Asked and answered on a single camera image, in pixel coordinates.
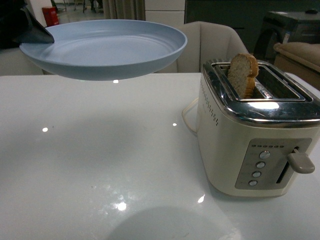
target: toaster button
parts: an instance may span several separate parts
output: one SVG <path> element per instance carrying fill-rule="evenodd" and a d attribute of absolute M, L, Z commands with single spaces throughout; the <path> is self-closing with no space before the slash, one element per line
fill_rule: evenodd
<path fill-rule="evenodd" d="M 256 166 L 258 169 L 262 169 L 262 168 L 265 167 L 265 165 L 266 165 L 266 163 L 265 163 L 264 161 L 259 161 L 259 162 L 256 163 L 255 166 Z"/>
<path fill-rule="evenodd" d="M 261 159 L 267 159 L 268 157 L 270 157 L 270 152 L 269 152 L 269 151 L 260 152 L 259 157 L 260 157 Z"/>
<path fill-rule="evenodd" d="M 258 177 L 260 177 L 261 176 L 261 172 L 260 171 L 254 171 L 253 173 L 252 173 L 252 177 L 254 177 L 254 178 L 258 178 Z"/>
<path fill-rule="evenodd" d="M 257 185 L 257 183 L 258 183 L 258 181 L 256 181 L 256 180 L 251 180 L 251 181 L 249 181 L 249 185 L 250 185 L 251 187 Z"/>

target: power cord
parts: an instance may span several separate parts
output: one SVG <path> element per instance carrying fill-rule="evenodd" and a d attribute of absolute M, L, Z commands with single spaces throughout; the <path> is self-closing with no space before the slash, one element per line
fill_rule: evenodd
<path fill-rule="evenodd" d="M 186 119 L 186 114 L 196 105 L 196 103 L 198 102 L 199 98 L 197 97 L 196 99 L 194 99 L 185 109 L 183 109 L 181 115 L 182 115 L 182 119 L 185 123 L 185 125 L 187 126 L 187 128 L 192 131 L 193 133 L 197 134 L 197 130 L 194 129 L 187 121 Z"/>

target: plastic plate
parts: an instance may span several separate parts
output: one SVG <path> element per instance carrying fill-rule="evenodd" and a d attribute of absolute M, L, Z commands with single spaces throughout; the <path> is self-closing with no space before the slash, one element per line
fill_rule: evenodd
<path fill-rule="evenodd" d="M 173 63 L 187 37 L 179 30 L 139 20 L 90 20 L 46 28 L 54 43 L 22 43 L 40 68 L 79 80 L 116 80 L 156 72 Z"/>

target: toaster control panel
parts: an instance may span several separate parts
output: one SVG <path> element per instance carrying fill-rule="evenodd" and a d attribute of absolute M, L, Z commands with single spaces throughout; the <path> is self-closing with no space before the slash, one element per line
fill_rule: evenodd
<path fill-rule="evenodd" d="M 305 153 L 311 138 L 254 138 L 248 144 L 235 188 L 274 190 L 284 188 L 294 171 L 287 156 L 294 149 Z"/>

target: beige chair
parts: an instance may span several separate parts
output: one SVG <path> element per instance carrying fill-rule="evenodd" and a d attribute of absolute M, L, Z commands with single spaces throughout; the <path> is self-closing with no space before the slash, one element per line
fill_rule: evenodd
<path fill-rule="evenodd" d="M 33 64 L 20 49 L 0 49 L 0 76 L 43 75 L 40 67 Z"/>
<path fill-rule="evenodd" d="M 238 53 L 248 53 L 237 32 L 229 26 L 196 21 L 176 27 L 188 38 L 180 57 L 157 73 L 198 73 L 211 59 L 232 59 Z"/>

